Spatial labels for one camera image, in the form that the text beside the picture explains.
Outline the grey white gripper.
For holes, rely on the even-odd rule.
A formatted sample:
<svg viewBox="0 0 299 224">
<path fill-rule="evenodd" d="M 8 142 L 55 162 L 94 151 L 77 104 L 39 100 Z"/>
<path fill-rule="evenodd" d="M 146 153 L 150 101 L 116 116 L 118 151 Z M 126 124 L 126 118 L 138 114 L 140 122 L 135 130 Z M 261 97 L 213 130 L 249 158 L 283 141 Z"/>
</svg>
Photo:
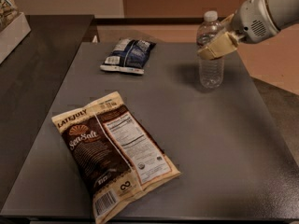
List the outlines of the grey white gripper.
<svg viewBox="0 0 299 224">
<path fill-rule="evenodd" d="M 257 44 L 279 33 L 273 22 L 267 0 L 247 0 L 235 12 L 221 21 L 226 31 L 218 33 L 210 42 L 197 50 L 203 60 L 214 60 L 237 50 L 239 40 Z"/>
</svg>

